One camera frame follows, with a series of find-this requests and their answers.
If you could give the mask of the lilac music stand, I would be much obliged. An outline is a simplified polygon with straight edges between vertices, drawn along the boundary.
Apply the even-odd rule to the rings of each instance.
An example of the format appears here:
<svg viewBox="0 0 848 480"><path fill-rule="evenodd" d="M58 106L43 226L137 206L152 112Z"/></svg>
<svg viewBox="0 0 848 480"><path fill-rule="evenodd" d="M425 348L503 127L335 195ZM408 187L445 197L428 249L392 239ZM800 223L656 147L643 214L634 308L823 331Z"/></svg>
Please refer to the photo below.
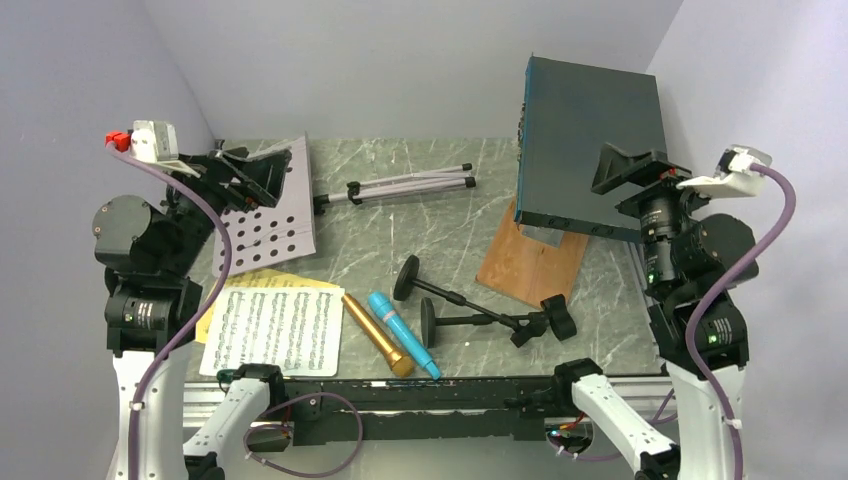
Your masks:
<svg viewBox="0 0 848 480"><path fill-rule="evenodd" d="M330 206L359 206L366 201L476 186L473 166L464 163L387 178L351 181L341 193L315 195L306 135L277 142L249 157L256 159L270 153L291 155L278 204L246 213L226 210L221 216L233 243L231 276L314 254L317 251L315 217Z"/></svg>

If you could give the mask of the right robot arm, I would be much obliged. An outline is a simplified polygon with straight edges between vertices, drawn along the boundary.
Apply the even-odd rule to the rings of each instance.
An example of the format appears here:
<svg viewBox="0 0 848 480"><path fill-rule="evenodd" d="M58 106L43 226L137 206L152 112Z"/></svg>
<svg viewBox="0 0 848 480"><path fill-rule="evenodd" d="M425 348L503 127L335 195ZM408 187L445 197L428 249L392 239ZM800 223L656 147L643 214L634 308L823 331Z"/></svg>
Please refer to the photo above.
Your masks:
<svg viewBox="0 0 848 480"><path fill-rule="evenodd" d="M695 220L710 201L758 195L769 155L734 145L711 176L693 176L651 150L601 148L592 182L604 195L633 184L618 211L640 223L650 327L677 401L681 441L659 433L613 389L590 359L559 365L551 401L564 415L587 415L638 479L731 479L740 475L739 393L749 359L746 321L730 290L755 278L752 229L727 214Z"/></svg>

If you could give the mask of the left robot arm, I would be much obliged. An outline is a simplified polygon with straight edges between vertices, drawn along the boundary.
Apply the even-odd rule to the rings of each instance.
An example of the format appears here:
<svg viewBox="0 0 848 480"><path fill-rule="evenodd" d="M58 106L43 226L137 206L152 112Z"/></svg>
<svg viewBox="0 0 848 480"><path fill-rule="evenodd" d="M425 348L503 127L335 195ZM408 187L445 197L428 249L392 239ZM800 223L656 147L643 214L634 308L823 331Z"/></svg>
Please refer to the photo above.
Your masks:
<svg viewBox="0 0 848 480"><path fill-rule="evenodd" d="M236 371L227 400L206 422L198 444L183 439L188 348L215 301L190 277L213 234L223 242L220 278L233 263L226 211L278 204L292 159L289 150L250 155L243 148L142 159L115 140L106 150L164 182L154 206L136 195L107 201L95 214L94 254L104 268L106 347L118 382L119 433L114 479L222 479L231 441L253 420L272 420L287 406L281 371L251 364Z"/></svg>

